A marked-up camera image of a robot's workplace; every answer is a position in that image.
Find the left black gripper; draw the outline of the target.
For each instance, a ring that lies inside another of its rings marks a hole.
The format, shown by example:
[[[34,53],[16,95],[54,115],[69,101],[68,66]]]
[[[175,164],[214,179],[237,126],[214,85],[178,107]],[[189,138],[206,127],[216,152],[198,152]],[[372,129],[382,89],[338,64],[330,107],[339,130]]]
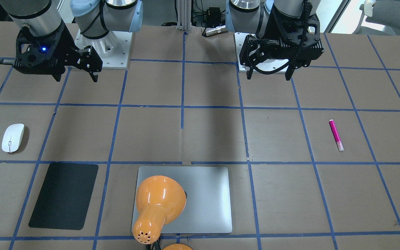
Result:
[[[257,28],[247,32],[239,52],[239,63],[246,69],[246,78],[260,72],[260,65],[269,60],[286,60],[275,72],[286,69],[290,81],[296,69],[308,67],[324,53],[317,14],[300,13],[289,17],[283,13],[265,13]]]

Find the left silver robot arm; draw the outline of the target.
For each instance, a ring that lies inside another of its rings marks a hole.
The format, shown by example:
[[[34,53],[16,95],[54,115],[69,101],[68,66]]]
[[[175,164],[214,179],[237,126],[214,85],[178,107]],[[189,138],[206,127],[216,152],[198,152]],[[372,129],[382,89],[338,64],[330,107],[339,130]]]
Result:
[[[247,79],[254,72],[271,75],[308,67],[324,52],[318,0],[227,0],[225,25],[229,32],[246,33],[239,53]]]

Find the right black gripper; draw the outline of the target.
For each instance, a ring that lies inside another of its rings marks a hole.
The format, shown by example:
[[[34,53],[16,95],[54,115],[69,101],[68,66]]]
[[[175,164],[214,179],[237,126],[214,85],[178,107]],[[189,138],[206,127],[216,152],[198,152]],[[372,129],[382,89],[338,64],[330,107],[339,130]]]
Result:
[[[16,57],[0,59],[0,65],[10,65],[23,74],[51,75],[61,81],[66,66],[89,73],[98,82],[102,60],[91,45],[79,49],[63,21],[51,34],[34,36],[29,24],[23,24],[16,38]]]

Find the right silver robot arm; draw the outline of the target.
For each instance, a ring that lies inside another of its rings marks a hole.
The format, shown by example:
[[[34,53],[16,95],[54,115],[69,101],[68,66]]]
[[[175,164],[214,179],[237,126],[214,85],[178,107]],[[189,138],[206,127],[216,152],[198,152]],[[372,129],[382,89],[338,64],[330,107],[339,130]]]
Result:
[[[102,59],[120,49],[115,32],[136,33],[143,21],[141,0],[72,0],[83,41],[79,46],[51,0],[0,0],[0,5],[20,28],[14,59],[0,59],[0,65],[56,81],[73,66],[97,82]]]

